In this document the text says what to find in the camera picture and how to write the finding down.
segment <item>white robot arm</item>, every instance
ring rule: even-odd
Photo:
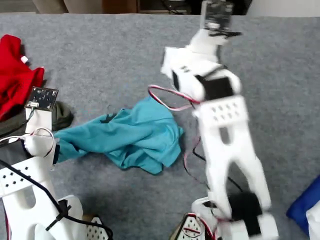
[[[206,0],[202,3],[200,29],[184,48],[166,47],[161,72],[174,88],[200,102],[193,114],[206,158],[208,197],[198,199],[192,210],[214,228],[223,240],[276,240],[278,230],[262,164],[255,154],[248,126],[248,111],[241,96],[241,82],[220,62],[220,48],[228,37],[232,4]],[[247,178],[250,192],[228,196],[226,181],[234,162]]]

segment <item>gray fabric surface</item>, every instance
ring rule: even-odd
[[[198,26],[196,16],[0,15],[0,35],[21,38],[32,67],[45,67],[47,86],[58,88],[58,99],[73,108],[74,126],[132,107],[147,96],[148,84],[169,87],[160,73],[163,48],[186,45]],[[320,18],[234,17],[232,28],[243,36],[223,49],[223,61],[244,85],[280,239],[306,239],[285,213],[320,172]],[[182,147],[189,148],[195,120],[190,111],[174,115],[186,132]],[[204,163],[189,162],[205,179]],[[98,213],[115,240],[168,239],[191,203],[206,195],[181,157],[153,176],[89,154],[58,164],[51,175],[57,195],[78,196],[84,212]],[[233,167],[230,175],[245,185],[239,170]],[[1,211],[1,236],[3,218]]]

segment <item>teal shirt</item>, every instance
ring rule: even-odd
[[[54,136],[60,144],[58,162],[101,153],[122,169],[140,167],[158,174],[163,165],[169,167],[179,156],[183,132],[166,107],[146,97],[133,109],[121,109],[115,116],[102,115]]]

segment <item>wire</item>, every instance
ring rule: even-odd
[[[203,161],[206,161],[206,159],[205,159],[203,156],[201,156],[201,155],[199,155],[198,153],[196,153],[196,148],[197,148],[197,146],[199,145],[200,141],[201,141],[201,137],[198,138],[198,142],[197,142],[196,145],[193,147],[192,153],[193,153],[193,155],[195,155],[195,156],[198,157],[199,159],[201,159],[201,160],[203,160]],[[233,180],[230,176],[228,176],[228,180],[229,180],[237,189],[239,189],[240,192],[243,192],[243,191],[244,191],[244,190],[242,189],[242,187],[241,187],[235,180]]]
[[[218,36],[226,36],[227,38],[236,37],[242,35],[239,31],[226,31],[223,29],[214,29],[213,32],[217,32],[214,34],[210,34],[210,37],[218,37]]]
[[[9,131],[7,131],[7,132],[5,132],[5,133],[0,134],[0,138],[3,138],[3,137],[5,137],[5,136],[7,136],[7,135],[9,135],[9,134],[12,134],[13,132],[19,130],[19,129],[22,128],[24,125],[26,125],[26,124],[29,122],[29,120],[32,118],[32,116],[34,115],[35,109],[36,109],[35,107],[32,107],[31,112],[30,112],[30,115],[29,115],[29,117],[28,117],[27,120],[25,120],[25,121],[24,121],[23,123],[21,123],[19,126],[13,128],[13,129],[10,129]]]
[[[174,112],[180,112],[180,111],[183,111],[183,110],[186,110],[186,109],[189,109],[191,108],[192,106],[190,104],[186,104],[186,105],[183,105],[183,106],[180,106],[180,107],[172,107],[172,106],[168,106],[166,103],[164,103],[157,95],[155,95],[151,89],[158,89],[158,90],[162,90],[162,91],[165,91],[165,92],[168,92],[168,93],[172,93],[172,94],[175,94],[175,95],[178,95],[186,100],[188,100],[190,103],[194,103],[194,104],[200,104],[200,101],[197,101],[193,98],[191,98],[190,96],[184,94],[184,93],[181,93],[179,91],[176,91],[176,90],[173,90],[173,89],[170,89],[170,88],[165,88],[165,87],[162,87],[162,86],[158,86],[158,85],[149,85],[148,86],[148,93],[149,95],[154,99],[156,100],[158,103],[160,103],[161,105],[165,106],[167,109],[169,109],[170,111],[174,111]]]
[[[10,140],[10,139],[17,139],[19,140],[22,136],[7,136],[7,137],[4,137],[2,139],[0,139],[0,143],[5,141],[5,140]]]
[[[175,10],[172,10],[165,2],[165,0],[160,0],[162,6],[170,13],[173,13],[175,15],[183,15],[182,12],[178,12],[176,9]]]
[[[3,206],[3,211],[4,211],[4,219],[5,219],[6,240],[11,240],[11,228],[10,228],[10,224],[8,221],[5,206]]]
[[[10,164],[6,163],[5,161],[3,161],[1,159],[0,159],[0,165],[4,166],[5,168],[8,168],[9,170],[14,172],[15,174],[17,174],[20,177],[26,179],[27,181],[29,181],[30,183],[32,183],[33,185],[35,185],[36,187],[38,187],[42,191],[44,191],[44,193],[50,199],[50,201],[55,206],[55,208],[57,209],[59,214],[63,214],[64,211],[61,209],[61,207],[58,204],[58,202],[55,200],[55,198],[52,196],[52,194],[49,192],[49,190],[46,187],[41,185],[39,182],[33,180],[31,177],[23,174],[21,171],[17,170],[16,168],[14,168],[13,166],[11,166]],[[83,220],[76,219],[76,218],[74,218],[72,216],[69,216],[69,215],[62,215],[62,217],[66,218],[66,219],[68,219],[70,221],[79,223],[79,224],[84,224],[84,225],[88,225],[88,226],[102,228],[102,229],[104,229],[106,231],[106,233],[108,235],[108,240],[113,240],[113,232],[112,232],[112,230],[109,227],[107,227],[107,226],[105,226],[103,224],[99,224],[99,223],[95,223],[95,222],[89,222],[89,221],[83,221]]]
[[[48,150],[48,152],[43,156],[44,158],[46,156],[48,156],[49,153],[51,153],[52,149],[54,148],[54,145],[55,145],[55,137],[54,137],[54,134],[46,127],[38,127],[36,130],[34,130],[32,133],[30,133],[30,136],[34,135],[37,131],[39,130],[44,130],[46,131],[47,133],[50,134],[51,138],[52,138],[52,144],[51,144],[51,148]]]
[[[199,138],[200,138],[200,137],[198,137],[198,142],[195,143],[195,146],[197,146],[197,145],[199,144]],[[193,176],[193,175],[189,172],[189,170],[188,170],[188,155],[189,155],[189,152],[185,152],[185,153],[184,153],[184,156],[183,156],[183,167],[184,167],[184,170],[186,171],[186,173],[187,173],[190,177],[192,177],[192,178],[193,178],[194,180],[196,180],[198,183],[203,184],[203,185],[206,186],[207,189],[210,189],[209,186],[208,186],[208,184],[207,184],[205,181],[200,181],[198,178],[196,178],[195,176]]]
[[[206,223],[205,220],[203,220],[201,217],[198,217],[195,213],[192,213],[192,212],[188,213],[187,216],[193,217],[195,219],[199,219],[201,221],[201,223],[204,225],[204,229],[205,229],[206,233],[209,235],[209,239],[216,240],[215,233],[212,233],[210,227],[208,226],[208,224]]]

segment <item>white wire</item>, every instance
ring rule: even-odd
[[[48,156],[49,153],[51,153],[52,149],[54,148],[54,144],[55,144],[55,136],[54,134],[46,127],[38,127],[36,128],[30,135],[32,136],[33,134],[35,134],[37,131],[39,130],[44,130],[46,131],[47,133],[50,134],[51,138],[52,138],[52,144],[51,144],[51,148],[49,149],[49,151],[46,153],[46,155],[44,155],[43,157],[46,157]]]
[[[8,140],[8,139],[17,139],[17,140],[19,140],[20,138],[22,138],[22,136],[7,136],[7,137],[4,137],[4,138],[0,139],[0,143],[5,141],[5,140]]]

